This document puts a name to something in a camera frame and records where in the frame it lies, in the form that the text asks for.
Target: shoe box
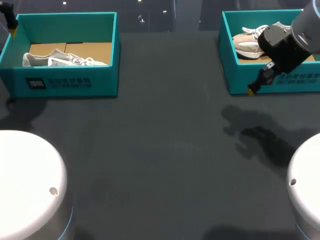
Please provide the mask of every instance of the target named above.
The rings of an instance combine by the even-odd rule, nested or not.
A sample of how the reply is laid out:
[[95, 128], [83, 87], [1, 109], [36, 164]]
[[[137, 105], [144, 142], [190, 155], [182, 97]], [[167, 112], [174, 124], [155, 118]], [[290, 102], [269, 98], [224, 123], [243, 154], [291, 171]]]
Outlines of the shoe box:
[[[256, 29], [261, 25], [281, 22], [291, 25], [301, 9], [224, 11], [220, 24], [218, 48], [230, 94], [248, 94], [247, 87], [257, 79], [259, 70], [271, 59], [239, 59], [232, 37], [243, 33], [242, 27]], [[261, 87], [259, 94], [320, 92], [320, 55], [312, 55], [290, 74], [277, 76], [272, 85]]]
[[[116, 12], [18, 14], [17, 20], [16, 35], [8, 37], [0, 56], [0, 77], [12, 98], [117, 95]], [[22, 66], [25, 53], [46, 56], [55, 49], [107, 65]]]

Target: white cylinder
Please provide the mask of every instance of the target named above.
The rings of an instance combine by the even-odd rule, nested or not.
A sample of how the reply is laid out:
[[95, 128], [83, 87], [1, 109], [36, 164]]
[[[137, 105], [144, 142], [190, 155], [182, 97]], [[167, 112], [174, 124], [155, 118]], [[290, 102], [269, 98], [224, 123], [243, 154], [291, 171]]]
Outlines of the white cylinder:
[[301, 240], [320, 240], [320, 134], [305, 141], [291, 158], [287, 188]]
[[0, 240], [72, 240], [67, 170], [46, 140], [0, 130]]

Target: sneaker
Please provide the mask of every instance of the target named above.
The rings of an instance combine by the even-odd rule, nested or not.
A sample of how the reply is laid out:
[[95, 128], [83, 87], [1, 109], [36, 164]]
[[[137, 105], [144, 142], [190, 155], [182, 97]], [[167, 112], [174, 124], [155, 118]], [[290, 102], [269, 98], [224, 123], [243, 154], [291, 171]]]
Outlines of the sneaker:
[[102, 66], [107, 65], [101, 61], [95, 61], [91, 57], [82, 58], [72, 53], [68, 53], [68, 60], [57, 57], [49, 57], [48, 66]]
[[91, 57], [86, 59], [74, 55], [72, 53], [65, 53], [56, 49], [53, 53], [47, 56], [37, 56], [31, 53], [23, 55], [22, 66], [97, 66], [107, 65], [101, 61], [94, 61]]
[[[273, 25], [284, 29], [288, 33], [291, 32], [291, 26], [283, 25], [279, 21]], [[262, 25], [256, 29], [243, 27], [242, 30], [244, 33], [237, 34], [232, 38], [235, 51], [239, 58], [255, 60], [263, 56], [264, 51], [259, 47], [258, 37], [267, 27], [268, 25]]]
[[49, 58], [57, 58], [61, 60], [69, 60], [68, 54], [56, 49], [53, 53], [47, 56], [38, 56], [33, 55], [29, 52], [25, 53], [22, 58], [22, 66], [23, 67], [39, 67], [39, 66], [48, 66]]

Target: cardboard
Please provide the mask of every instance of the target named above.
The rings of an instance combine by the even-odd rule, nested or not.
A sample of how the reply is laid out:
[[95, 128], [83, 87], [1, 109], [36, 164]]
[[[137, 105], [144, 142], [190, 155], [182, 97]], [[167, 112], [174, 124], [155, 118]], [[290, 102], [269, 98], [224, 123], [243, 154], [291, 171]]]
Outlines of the cardboard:
[[[238, 57], [238, 61], [240, 64], [256, 64], [256, 63], [269, 63], [271, 62], [271, 59], [268, 56], [262, 56], [256, 60], [245, 60]], [[305, 62], [314, 62], [314, 61], [316, 60], [312, 55], [305, 60]]]
[[81, 58], [93, 58], [95, 61], [110, 65], [112, 56], [111, 42], [67, 43], [65, 53], [75, 54]]
[[29, 53], [38, 56], [47, 56], [56, 49], [64, 52], [66, 50], [66, 45], [66, 43], [31, 44]]

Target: dark gray surface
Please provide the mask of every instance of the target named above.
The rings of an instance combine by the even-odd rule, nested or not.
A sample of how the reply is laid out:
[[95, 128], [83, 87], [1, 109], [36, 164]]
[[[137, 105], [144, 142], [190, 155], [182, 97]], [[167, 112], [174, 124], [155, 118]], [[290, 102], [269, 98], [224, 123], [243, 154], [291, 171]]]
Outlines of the dark gray surface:
[[294, 239], [286, 164], [320, 96], [230, 96], [217, 36], [122, 34], [118, 98], [1, 105], [65, 159], [76, 240]]

